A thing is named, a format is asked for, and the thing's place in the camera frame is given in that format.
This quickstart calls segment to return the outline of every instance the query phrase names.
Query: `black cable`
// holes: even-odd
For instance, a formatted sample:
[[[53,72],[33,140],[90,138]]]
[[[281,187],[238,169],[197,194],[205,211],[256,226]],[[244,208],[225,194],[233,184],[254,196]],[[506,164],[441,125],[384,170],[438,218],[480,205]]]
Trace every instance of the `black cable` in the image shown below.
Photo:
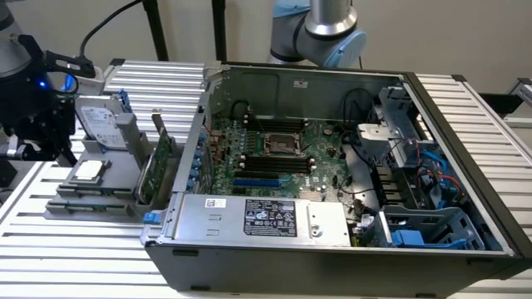
[[[233,102],[233,104],[230,105],[229,119],[233,119],[234,107],[236,107],[236,105],[238,105],[240,103],[245,103],[246,106],[249,106],[248,100],[242,100],[242,99],[241,99],[241,100],[236,100],[236,101]]]
[[[401,140],[398,140],[398,142],[396,142],[396,144],[392,146],[392,148],[389,149],[389,151],[384,154],[384,156],[382,156],[382,158],[381,158],[381,160],[380,160],[381,163],[384,163],[385,157],[392,153],[393,149],[394,149],[394,148],[398,146],[398,144],[400,144],[402,141],[405,141],[405,140],[408,140],[408,139],[401,139]]]
[[[97,33],[97,31],[101,29],[102,26],[106,25],[106,23],[120,14],[122,13],[122,11],[128,10],[129,8],[132,8],[134,5],[137,5],[138,3],[144,2],[146,0],[134,0],[133,2],[130,2],[129,4],[125,4],[121,8],[118,8],[106,18],[105,20],[101,21],[101,23],[90,30],[90,32],[86,34],[85,38],[81,41],[81,45],[80,45],[80,57],[85,56],[85,47],[86,47],[86,43],[89,42],[90,37],[94,35],[94,33]]]
[[[425,201],[425,206],[426,206],[426,207],[430,207],[432,209],[434,209],[436,206],[433,205],[432,200],[428,198],[428,196],[426,196],[426,194],[425,194],[425,191],[422,190],[422,186],[421,186],[421,181],[422,181],[422,180],[421,180],[421,176],[426,175],[426,173],[420,173],[420,172],[418,172],[418,169],[421,169],[421,168],[428,169],[428,170],[430,171],[430,173],[433,174],[433,176],[429,176],[429,178],[432,178],[432,187],[430,187],[430,190],[432,190],[432,188],[434,188],[434,187],[438,188],[438,189],[440,189],[440,194],[442,195],[442,193],[441,193],[441,188],[440,188],[440,175],[438,175],[438,172],[437,172],[433,168],[430,168],[429,166],[420,165],[420,166],[416,168],[417,175],[416,175],[416,181],[414,181],[413,183],[414,183],[416,187],[418,188],[420,193],[421,193],[421,195],[422,195],[422,200]]]
[[[342,97],[342,124],[345,125],[345,113],[346,113],[346,111],[348,111],[348,107],[346,107],[346,105],[348,105],[348,98],[349,98],[349,96],[350,96],[350,94],[353,93],[353,92],[364,92],[368,96],[369,96],[369,101],[370,101],[370,104],[372,104],[372,106],[370,106],[370,108],[369,108],[369,111],[368,111],[368,116],[369,116],[369,114],[370,114],[370,112],[372,112],[372,110],[373,110],[373,106],[374,106],[374,102],[373,102],[373,95],[372,95],[372,93],[365,89],[365,88],[361,88],[361,87],[357,87],[357,88],[353,88],[352,90],[349,90],[348,92],[346,92],[346,94],[344,95],[344,97]],[[356,104],[356,107],[357,107],[357,109],[358,109],[358,113],[360,113],[360,116],[362,115],[362,111],[361,111],[361,108],[360,108],[360,104],[354,101],[354,100],[352,100],[352,104]]]
[[[301,152],[304,152],[305,150],[308,150],[308,148],[310,147],[310,145],[305,146],[301,150]]]
[[[365,192],[368,192],[368,191],[374,191],[374,188],[369,188],[369,189],[366,189],[366,190],[357,191],[357,192],[349,192],[349,191],[346,191],[346,190],[342,188],[342,185],[345,184],[345,181],[348,180],[349,177],[350,177],[350,174],[349,174],[346,177],[344,177],[344,179],[342,179],[342,181],[341,181],[341,183],[340,183],[340,185],[338,185],[340,190],[341,190],[345,194],[354,195],[354,194],[365,193]]]
[[[353,150],[356,156],[358,157],[358,159],[360,159],[360,160],[365,163],[365,165],[368,165],[368,167],[372,169],[372,168],[373,168],[372,163],[362,157],[362,154],[360,154],[358,150],[356,149],[356,146],[354,146],[354,139],[353,139],[352,135],[350,135],[350,137],[349,137],[349,145],[350,145],[350,148],[352,148],[352,150]]]

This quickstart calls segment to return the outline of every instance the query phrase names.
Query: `motherboard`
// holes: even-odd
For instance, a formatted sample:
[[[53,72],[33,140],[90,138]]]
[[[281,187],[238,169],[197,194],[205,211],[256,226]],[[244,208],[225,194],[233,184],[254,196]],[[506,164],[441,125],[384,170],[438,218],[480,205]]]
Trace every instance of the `motherboard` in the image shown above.
[[[341,133],[321,120],[214,118],[212,194],[337,201],[349,175]]]

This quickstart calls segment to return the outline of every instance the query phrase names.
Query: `white wall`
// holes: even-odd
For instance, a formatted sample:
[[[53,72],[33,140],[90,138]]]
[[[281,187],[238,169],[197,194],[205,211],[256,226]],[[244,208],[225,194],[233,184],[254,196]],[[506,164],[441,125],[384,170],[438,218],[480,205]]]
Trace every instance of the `white wall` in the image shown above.
[[[44,49],[77,53],[82,36],[129,0],[25,0],[13,15]],[[228,58],[262,62],[269,50],[274,0],[228,0]],[[516,77],[532,77],[532,1],[354,0],[368,33],[366,69],[462,74],[477,90],[504,92]],[[214,59],[210,0],[160,0],[173,60]],[[142,7],[124,12],[94,35],[86,54],[156,58]]]

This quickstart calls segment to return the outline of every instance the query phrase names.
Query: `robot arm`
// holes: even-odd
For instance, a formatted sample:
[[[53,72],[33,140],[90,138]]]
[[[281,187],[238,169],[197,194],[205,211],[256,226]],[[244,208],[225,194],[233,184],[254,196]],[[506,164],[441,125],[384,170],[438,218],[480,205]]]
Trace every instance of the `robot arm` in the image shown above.
[[[0,159],[53,161],[70,166],[74,133],[73,94],[53,88],[49,72],[93,77],[89,60],[42,52],[32,36],[21,34],[8,6],[0,1],[0,124],[9,137]],[[57,62],[76,64],[74,69]]]
[[[309,60],[349,67],[365,46],[365,33],[348,0],[278,0],[273,7],[269,63]]]

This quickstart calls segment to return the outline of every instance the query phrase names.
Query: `cable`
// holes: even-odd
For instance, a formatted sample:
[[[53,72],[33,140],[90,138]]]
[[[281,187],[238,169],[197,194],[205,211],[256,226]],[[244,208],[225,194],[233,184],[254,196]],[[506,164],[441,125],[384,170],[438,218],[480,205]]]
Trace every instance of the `cable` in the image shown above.
[[[436,156],[436,154],[430,153],[428,150],[422,149],[420,151],[420,153],[422,155],[425,155],[426,157],[429,157],[430,159],[436,160],[437,162],[440,162],[441,167],[442,167],[442,173],[446,174],[446,162],[444,159],[440,159],[440,157]]]
[[[80,45],[80,57],[85,56],[85,47],[86,47],[86,43],[89,42],[90,37],[94,35],[94,33],[97,33],[97,31],[101,29],[102,26],[106,25],[106,23],[120,14],[122,13],[122,11],[128,10],[129,8],[132,8],[134,5],[137,5],[138,3],[144,2],[146,0],[134,0],[133,2],[130,2],[129,4],[125,4],[121,8],[118,8],[106,18],[105,20],[101,21],[101,23],[90,30],[90,32],[86,34],[85,38],[81,41],[81,45]]]
[[[396,142],[396,144],[392,146],[392,148],[389,149],[389,151],[382,155],[382,158],[381,158],[381,160],[380,160],[380,163],[382,164],[384,163],[384,159],[385,159],[385,157],[392,153],[392,151],[393,151],[393,149],[398,146],[398,144],[402,142],[402,141],[406,141],[408,139],[401,139],[401,140],[398,140],[398,142]]]
[[[353,138],[352,138],[352,137],[349,138],[349,145],[350,145],[350,148],[352,148],[352,150],[353,150],[356,156],[358,157],[358,159],[360,159],[360,160],[365,163],[365,165],[368,165],[368,167],[372,169],[372,168],[373,168],[372,163],[362,157],[362,155],[360,154],[360,152],[356,150],[356,146],[354,146]]]
[[[342,181],[341,181],[341,183],[340,183],[340,185],[338,185],[340,190],[341,190],[345,194],[354,195],[354,194],[365,193],[365,192],[368,192],[368,191],[374,191],[374,188],[369,188],[369,189],[366,189],[366,190],[357,191],[357,192],[349,192],[349,191],[346,191],[346,190],[342,188],[342,184],[345,183],[345,181],[348,180],[349,177],[350,177],[350,174],[349,174],[346,177],[344,177],[344,179],[342,179]]]
[[[418,190],[418,192],[421,193],[421,197],[422,197],[422,202],[425,203],[425,207],[430,206],[432,201],[429,200],[429,198],[426,197],[426,194],[422,190],[422,186],[421,186],[421,174],[418,173],[416,175],[416,179],[413,180],[413,184],[416,185],[416,188]]]
[[[301,150],[301,152],[304,152],[305,150],[308,150],[308,148],[310,147],[310,145],[305,146]]]
[[[245,103],[246,106],[249,106],[248,100],[242,100],[242,99],[236,100],[236,101],[233,102],[233,104],[230,105],[230,113],[229,113],[229,118],[230,118],[230,119],[233,118],[234,107],[236,107],[236,105],[238,105],[240,103]]]
[[[445,175],[445,174],[440,174],[440,177],[441,177],[442,179],[448,179],[448,180],[453,183],[453,185],[454,185],[454,187],[456,187],[456,190],[457,190],[458,194],[462,196],[462,195],[464,195],[464,192],[462,192],[462,190],[461,190],[461,188],[460,188],[458,180],[457,180],[456,178],[453,178],[452,176],[448,176],[448,175]]]
[[[370,100],[370,102],[372,102],[372,107],[369,108],[369,111],[368,111],[368,116],[369,116],[369,113],[370,113],[370,111],[373,110],[373,105],[374,105],[374,102],[373,102],[373,95],[372,95],[372,93],[366,90],[366,89],[364,89],[364,88],[361,88],[361,87],[358,87],[358,88],[353,88],[352,90],[349,90],[348,92],[346,92],[346,94],[344,95],[344,97],[342,97],[342,125],[345,126],[345,112],[348,111],[348,107],[346,107],[346,104],[348,104],[348,98],[349,98],[349,96],[350,96],[350,94],[353,93],[353,92],[365,92],[365,94],[369,96],[369,100]],[[360,105],[358,105],[358,103],[354,101],[354,100],[352,100],[352,103],[356,103],[356,105],[357,105],[357,108],[358,108],[358,112],[360,112],[360,114],[362,113],[362,111],[361,111],[361,108],[360,108]]]

